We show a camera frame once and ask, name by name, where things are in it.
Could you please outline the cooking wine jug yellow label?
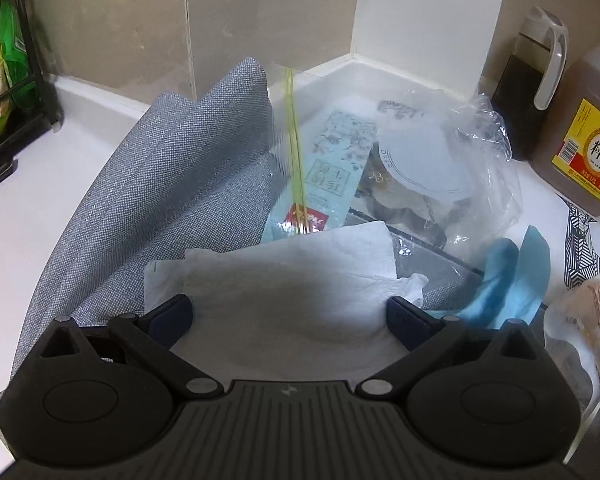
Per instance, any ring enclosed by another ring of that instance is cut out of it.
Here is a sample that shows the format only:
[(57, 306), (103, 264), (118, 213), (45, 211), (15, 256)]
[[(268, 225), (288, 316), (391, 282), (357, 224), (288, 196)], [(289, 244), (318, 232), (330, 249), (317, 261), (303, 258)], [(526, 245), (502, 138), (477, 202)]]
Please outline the cooking wine jug yellow label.
[(529, 165), (567, 200), (600, 216), (600, 46), (565, 71)]

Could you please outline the grey cloth mat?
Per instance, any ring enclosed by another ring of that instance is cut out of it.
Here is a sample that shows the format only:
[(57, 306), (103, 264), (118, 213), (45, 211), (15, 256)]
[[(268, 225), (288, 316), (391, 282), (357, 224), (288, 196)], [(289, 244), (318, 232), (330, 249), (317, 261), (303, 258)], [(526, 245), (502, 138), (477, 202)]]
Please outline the grey cloth mat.
[(160, 96), (58, 240), (24, 319), (16, 363), (58, 316), (92, 326), (143, 311), (143, 270), (151, 261), (261, 245), (279, 189), (271, 129), (265, 70), (253, 58), (198, 101)]

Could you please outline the dark soy sauce dispenser bottle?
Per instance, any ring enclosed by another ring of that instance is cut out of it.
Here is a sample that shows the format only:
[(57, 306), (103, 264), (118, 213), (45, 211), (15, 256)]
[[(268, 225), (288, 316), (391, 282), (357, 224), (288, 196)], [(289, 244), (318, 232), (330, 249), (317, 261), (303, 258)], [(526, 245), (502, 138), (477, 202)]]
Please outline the dark soy sauce dispenser bottle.
[(505, 122), (513, 159), (529, 159), (539, 142), (568, 48), (568, 28), (560, 18), (540, 6), (526, 13), (492, 98)]

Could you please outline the white paper towel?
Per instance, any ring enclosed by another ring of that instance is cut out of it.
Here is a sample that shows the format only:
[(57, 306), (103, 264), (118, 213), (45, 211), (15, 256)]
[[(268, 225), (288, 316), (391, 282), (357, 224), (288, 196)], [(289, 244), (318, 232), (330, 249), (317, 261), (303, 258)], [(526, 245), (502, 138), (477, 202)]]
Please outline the white paper towel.
[(189, 249), (144, 270), (144, 303), (189, 298), (194, 322), (173, 352), (223, 385), (345, 380), (405, 356), (388, 330), (393, 296), (424, 302), (425, 275), (396, 273), (384, 222), (298, 235), (220, 254)]

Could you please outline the clear plastic bag with trash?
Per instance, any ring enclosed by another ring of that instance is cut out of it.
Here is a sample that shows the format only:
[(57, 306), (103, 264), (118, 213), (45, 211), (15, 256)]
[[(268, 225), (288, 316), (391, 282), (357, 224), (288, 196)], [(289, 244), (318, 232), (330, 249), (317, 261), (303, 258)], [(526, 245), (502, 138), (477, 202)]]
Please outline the clear plastic bag with trash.
[(326, 73), (272, 67), (268, 95), (271, 152), (300, 205), (306, 200), (300, 126), (343, 107), (377, 127), (344, 224), (362, 214), (480, 266), (520, 217), (504, 122), (485, 96), (460, 100), (357, 62)]

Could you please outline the light blue tea packet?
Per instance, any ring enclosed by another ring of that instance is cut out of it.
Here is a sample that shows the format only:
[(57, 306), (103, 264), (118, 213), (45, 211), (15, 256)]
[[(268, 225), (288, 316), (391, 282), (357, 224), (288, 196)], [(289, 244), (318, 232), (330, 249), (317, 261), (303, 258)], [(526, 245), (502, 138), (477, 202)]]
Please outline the light blue tea packet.
[(343, 226), (376, 132), (372, 118), (343, 107), (301, 125), (306, 200), (298, 204), (287, 185), (266, 219), (262, 242)]

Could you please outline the black white patterned wrapper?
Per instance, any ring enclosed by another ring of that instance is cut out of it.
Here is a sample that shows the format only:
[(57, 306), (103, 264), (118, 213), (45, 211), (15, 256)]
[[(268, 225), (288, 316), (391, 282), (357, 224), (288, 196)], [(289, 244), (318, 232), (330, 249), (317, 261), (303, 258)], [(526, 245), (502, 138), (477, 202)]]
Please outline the black white patterned wrapper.
[(596, 252), (591, 226), (597, 220), (565, 198), (568, 220), (565, 236), (564, 283), (574, 289), (600, 275), (600, 255)]

